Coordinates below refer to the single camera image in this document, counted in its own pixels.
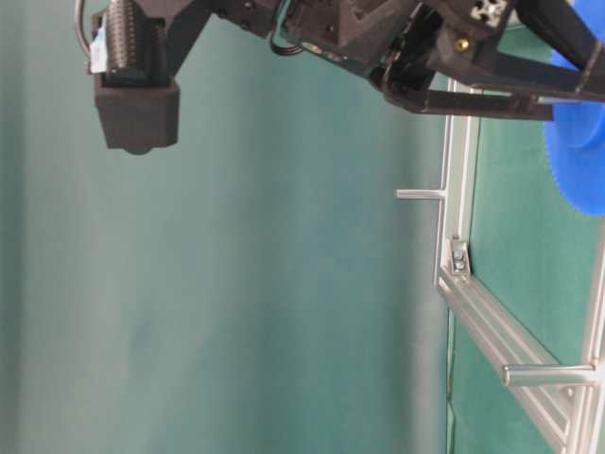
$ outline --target green curtain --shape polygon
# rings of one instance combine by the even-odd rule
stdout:
[[[437,207],[393,198],[442,119],[213,18],[180,144],[106,150],[71,12],[0,6],[6,452],[442,453]]]

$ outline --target blue sponge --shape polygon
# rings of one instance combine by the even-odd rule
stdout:
[[[605,41],[602,0],[577,0],[575,8]],[[553,52],[552,63],[574,67],[558,52]],[[545,137],[559,189],[580,212],[605,215],[605,104],[560,103],[554,114],[555,121],[545,124]]]

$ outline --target metal rod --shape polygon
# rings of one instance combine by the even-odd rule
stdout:
[[[502,368],[505,386],[592,385],[596,382],[593,366],[507,365]]]
[[[442,201],[445,191],[440,189],[397,189],[397,199],[406,201]]]

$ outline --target screw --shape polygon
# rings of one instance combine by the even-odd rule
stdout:
[[[455,48],[458,52],[465,52],[471,47],[471,42],[466,38],[459,38],[456,41]]]
[[[304,47],[306,50],[310,50],[314,54],[318,54],[318,55],[320,55],[323,52],[318,45],[314,45],[311,43],[302,43],[302,47]]]

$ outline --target wire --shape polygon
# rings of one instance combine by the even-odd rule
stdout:
[[[299,55],[304,51],[302,47],[297,45],[291,45],[289,47],[283,47],[275,43],[275,30],[271,31],[271,37],[269,39],[269,43],[271,45],[271,50],[281,57],[294,57],[295,55]]]
[[[79,46],[82,48],[84,55],[88,59],[91,58],[91,48],[86,33],[84,33],[84,3],[85,0],[76,0],[76,11],[74,13],[74,24],[76,26],[76,35],[78,36]]]

